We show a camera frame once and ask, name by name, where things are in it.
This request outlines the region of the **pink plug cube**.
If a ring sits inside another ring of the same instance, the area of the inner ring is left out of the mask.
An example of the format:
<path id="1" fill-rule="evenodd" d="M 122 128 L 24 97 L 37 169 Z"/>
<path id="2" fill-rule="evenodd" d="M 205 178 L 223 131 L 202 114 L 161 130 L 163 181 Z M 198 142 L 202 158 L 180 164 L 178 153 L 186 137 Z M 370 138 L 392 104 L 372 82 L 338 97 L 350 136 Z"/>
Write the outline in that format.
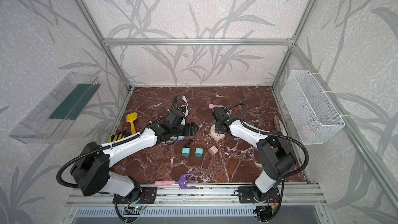
<path id="1" fill-rule="evenodd" d="M 211 155 L 215 155 L 219 152 L 218 148 L 215 145 L 211 146 L 211 148 L 208 151 L 210 152 Z"/>

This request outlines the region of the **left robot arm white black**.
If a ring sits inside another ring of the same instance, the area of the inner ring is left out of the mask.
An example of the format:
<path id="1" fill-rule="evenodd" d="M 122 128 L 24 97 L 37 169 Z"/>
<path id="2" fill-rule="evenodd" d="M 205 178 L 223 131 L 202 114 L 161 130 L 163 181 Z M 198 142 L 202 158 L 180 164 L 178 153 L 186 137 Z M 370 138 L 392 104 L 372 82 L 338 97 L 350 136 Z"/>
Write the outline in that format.
<path id="1" fill-rule="evenodd" d="M 87 144 L 79 156 L 61 166 L 56 175 L 57 182 L 64 187 L 80 189 L 84 196 L 97 193 L 133 196 L 140 190 L 139 184 L 110 169 L 146 148 L 194 136 L 199 128 L 194 122 L 187 121 L 190 106 L 186 97 L 182 99 L 184 104 L 178 106 L 178 97 L 174 97 L 166 115 L 149 122 L 136 134 L 107 144 Z"/>

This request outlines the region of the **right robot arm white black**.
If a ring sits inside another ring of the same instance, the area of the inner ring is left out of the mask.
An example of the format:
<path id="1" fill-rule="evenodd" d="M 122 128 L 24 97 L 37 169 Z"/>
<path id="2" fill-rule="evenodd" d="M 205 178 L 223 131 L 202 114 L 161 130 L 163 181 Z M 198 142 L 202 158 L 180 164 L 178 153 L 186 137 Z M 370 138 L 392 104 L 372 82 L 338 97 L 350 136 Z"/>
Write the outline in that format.
<path id="1" fill-rule="evenodd" d="M 264 202 L 272 189 L 308 166 L 309 153 L 301 142 L 281 132 L 266 132 L 244 122 L 248 106 L 244 103 L 241 105 L 245 106 L 245 110 L 239 118 L 230 116 L 226 107 L 220 107 L 212 112 L 215 132 L 240 138 L 257 149 L 263 171 L 252 184 L 252 191 L 256 201 Z M 296 165 L 296 160 L 290 143 L 296 144 L 305 156 L 302 165 L 294 171 L 291 169 Z"/>

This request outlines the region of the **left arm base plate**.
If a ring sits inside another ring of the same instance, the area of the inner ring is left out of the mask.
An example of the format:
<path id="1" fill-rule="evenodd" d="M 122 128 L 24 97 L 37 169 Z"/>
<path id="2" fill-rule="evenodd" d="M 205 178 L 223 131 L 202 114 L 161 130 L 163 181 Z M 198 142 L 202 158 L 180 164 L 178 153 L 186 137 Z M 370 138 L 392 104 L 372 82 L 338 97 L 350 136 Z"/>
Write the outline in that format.
<path id="1" fill-rule="evenodd" d="M 157 187 L 136 187 L 125 199 L 128 203 L 154 204 L 157 195 Z"/>

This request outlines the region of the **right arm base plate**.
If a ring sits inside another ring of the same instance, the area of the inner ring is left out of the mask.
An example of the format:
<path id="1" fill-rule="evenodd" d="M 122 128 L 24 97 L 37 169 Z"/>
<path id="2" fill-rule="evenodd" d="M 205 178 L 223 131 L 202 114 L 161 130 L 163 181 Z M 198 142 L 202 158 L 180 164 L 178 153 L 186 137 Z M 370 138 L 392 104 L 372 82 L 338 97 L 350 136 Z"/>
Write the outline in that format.
<path id="1" fill-rule="evenodd" d="M 280 193 L 278 188 L 271 188 L 266 193 L 262 193 L 253 186 L 240 186 L 237 190 L 240 203 L 271 203 L 279 202 Z"/>

